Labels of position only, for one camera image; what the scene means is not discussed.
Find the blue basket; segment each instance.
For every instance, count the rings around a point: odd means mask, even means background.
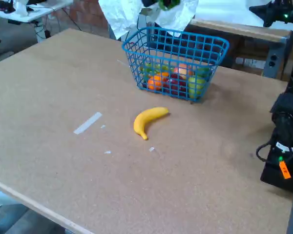
[[[219,37],[146,27],[128,38],[122,48],[140,89],[197,101],[225,57],[229,42]]]

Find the orange tag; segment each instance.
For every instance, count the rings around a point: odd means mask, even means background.
[[[283,174],[283,177],[285,179],[291,178],[291,175],[290,175],[290,172],[288,170],[288,167],[287,167],[287,165],[285,164],[284,161],[279,162],[279,167],[280,167],[280,169],[282,171],[282,174]]]

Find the tape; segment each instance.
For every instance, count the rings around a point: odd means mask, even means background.
[[[102,114],[100,112],[95,113],[92,117],[90,117],[85,123],[79,126],[74,133],[80,134],[83,133],[87,128],[89,128],[95,121],[97,121]]]

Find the banana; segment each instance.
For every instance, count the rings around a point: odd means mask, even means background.
[[[152,109],[148,109],[145,111],[142,111],[138,116],[136,117],[134,123],[133,123],[133,130],[142,136],[144,140],[147,140],[147,135],[145,133],[145,125],[159,117],[162,117],[169,113],[169,110],[166,107],[154,107]]]

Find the floor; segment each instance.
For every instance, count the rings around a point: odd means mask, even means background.
[[[48,20],[45,27],[51,35],[67,28],[78,29],[74,24]],[[79,25],[88,33],[108,38],[108,30],[89,25]],[[17,53],[37,43],[36,33],[32,25],[9,24],[7,20],[0,19],[0,57],[4,58],[8,52]],[[64,228],[51,220],[28,209],[23,205],[9,205],[0,207],[0,234],[70,234]]]
[[[51,35],[54,35],[67,28],[78,28],[69,22],[61,22],[58,25],[56,20],[48,20],[47,24],[45,24],[46,28],[50,30]],[[93,33],[102,37],[108,37],[108,30],[103,28],[98,28],[90,25],[79,25],[79,27],[88,33]],[[37,43],[36,33],[34,27],[31,24],[21,24],[14,25],[9,24],[6,19],[0,18],[0,55],[13,51],[17,53],[23,49],[26,49],[29,46],[32,46]]]

